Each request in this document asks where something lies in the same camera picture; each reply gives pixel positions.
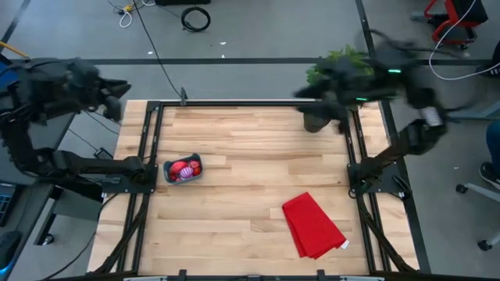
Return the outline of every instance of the wooden table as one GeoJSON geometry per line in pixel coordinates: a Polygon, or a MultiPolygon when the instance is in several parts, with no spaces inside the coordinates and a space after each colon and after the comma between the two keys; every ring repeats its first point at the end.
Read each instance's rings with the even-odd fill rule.
{"type": "MultiPolygon", "coordinates": [[[[116,158],[137,155],[146,102],[128,101],[116,158]]],[[[367,105],[360,116],[367,150],[375,155],[388,145],[380,110],[377,104],[367,105]]],[[[158,175],[140,274],[176,275],[180,269],[188,275],[315,275],[317,269],[328,275],[368,273],[356,203],[347,194],[343,135],[330,127],[305,132],[302,115],[288,107],[165,108],[157,163],[162,167],[193,152],[205,167],[200,180],[171,186],[163,173],[158,175]],[[350,240],[346,250],[333,249],[318,260],[298,257],[281,205],[304,192],[350,240]]],[[[121,194],[103,210],[88,270],[116,246],[128,198],[121,194]]],[[[377,198],[387,238],[418,267],[402,202],[388,194],[377,198]]]]}

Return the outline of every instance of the green plant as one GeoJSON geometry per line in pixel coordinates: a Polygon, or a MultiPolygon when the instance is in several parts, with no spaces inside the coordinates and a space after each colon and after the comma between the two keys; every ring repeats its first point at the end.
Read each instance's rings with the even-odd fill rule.
{"type": "MultiPolygon", "coordinates": [[[[342,48],[340,51],[329,51],[329,55],[325,59],[336,62],[342,56],[347,56],[348,58],[350,58],[352,64],[355,67],[364,69],[366,74],[373,75],[373,69],[370,67],[370,65],[368,65],[368,63],[363,61],[363,59],[366,57],[366,54],[356,51],[349,44],[345,45],[345,48],[342,48]]],[[[307,74],[307,82],[309,84],[314,84],[321,77],[318,65],[307,69],[305,73],[307,74]]]]}

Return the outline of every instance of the small basket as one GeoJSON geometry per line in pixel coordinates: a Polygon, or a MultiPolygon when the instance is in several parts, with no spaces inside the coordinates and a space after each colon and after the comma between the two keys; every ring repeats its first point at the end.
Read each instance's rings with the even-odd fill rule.
{"type": "Polygon", "coordinates": [[[186,157],[186,158],[182,158],[182,159],[178,159],[174,162],[170,162],[170,161],[167,161],[165,162],[165,164],[163,164],[163,174],[165,175],[165,180],[168,182],[168,183],[171,183],[171,184],[182,184],[182,183],[187,183],[187,182],[190,182],[192,180],[197,180],[199,179],[202,175],[203,175],[203,164],[202,164],[202,159],[200,158],[200,155],[198,155],[198,153],[193,153],[193,155],[189,156],[189,157],[186,157]],[[185,180],[181,180],[181,181],[175,181],[175,180],[171,180],[170,179],[170,167],[175,163],[175,162],[178,162],[178,161],[186,161],[186,162],[190,162],[191,160],[196,160],[200,163],[200,169],[202,170],[200,172],[199,175],[197,176],[192,176],[190,177],[189,179],[185,179],[185,180]]]}

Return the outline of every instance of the concrete floor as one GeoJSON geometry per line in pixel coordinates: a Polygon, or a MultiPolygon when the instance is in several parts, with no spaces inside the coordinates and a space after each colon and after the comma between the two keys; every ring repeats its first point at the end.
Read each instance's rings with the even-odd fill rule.
{"type": "MultiPolygon", "coordinates": [[[[116,5],[126,0],[112,0],[116,5]]],[[[10,0],[0,8],[0,34],[4,34],[20,7],[10,0]]],[[[409,20],[414,10],[423,10],[424,0],[363,1],[370,26],[396,38],[413,38],[431,47],[431,29],[409,20]]],[[[497,40],[495,32],[500,2],[483,0],[490,20],[477,29],[478,42],[466,52],[472,59],[489,59],[497,40]]],[[[185,7],[169,7],[177,15],[185,7]]],[[[179,19],[159,7],[144,7],[141,14],[161,58],[255,58],[318,57],[346,44],[366,50],[354,1],[315,0],[213,0],[206,9],[212,26],[203,34],[182,31],[179,19]]],[[[32,57],[86,59],[153,59],[152,47],[138,19],[127,29],[118,26],[120,17],[103,0],[31,0],[9,43],[32,57]]],[[[4,55],[14,58],[10,52],[4,55]]],[[[177,88],[190,98],[289,98],[305,85],[308,65],[209,65],[165,66],[177,88]]],[[[102,75],[126,79],[133,85],[124,100],[175,98],[159,66],[99,66],[102,75]]],[[[440,66],[442,75],[459,76],[472,67],[440,66]]],[[[478,108],[500,98],[500,82],[471,78],[445,82],[422,68],[421,78],[434,87],[447,106],[456,106],[472,94],[484,93],[478,108]]],[[[416,117],[403,100],[393,102],[392,111],[400,130],[416,117]]],[[[109,127],[117,125],[103,120],[109,127]]],[[[486,186],[478,175],[479,165],[488,160],[484,140],[486,123],[451,124],[449,133],[436,148],[420,157],[409,156],[406,165],[433,273],[463,276],[500,276],[500,247],[483,252],[476,246],[500,229],[500,205],[469,192],[458,195],[457,183],[486,186]]],[[[86,115],[77,116],[71,129],[84,135],[96,147],[114,151],[116,135],[101,128],[86,115]]],[[[94,152],[71,132],[61,149],[82,156],[94,152]]],[[[87,243],[95,222],[58,218],[52,229],[56,242],[47,247],[27,247],[11,279],[40,279],[65,265],[87,243]],[[23,265],[31,270],[23,270],[23,265]]],[[[60,276],[81,275],[90,251],[60,276]]]]}

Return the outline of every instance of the red cloth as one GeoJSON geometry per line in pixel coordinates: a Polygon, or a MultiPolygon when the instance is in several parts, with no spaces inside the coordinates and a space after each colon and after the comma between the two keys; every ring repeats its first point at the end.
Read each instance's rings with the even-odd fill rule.
{"type": "Polygon", "coordinates": [[[307,192],[283,204],[283,213],[301,258],[317,259],[346,241],[307,192]]]}

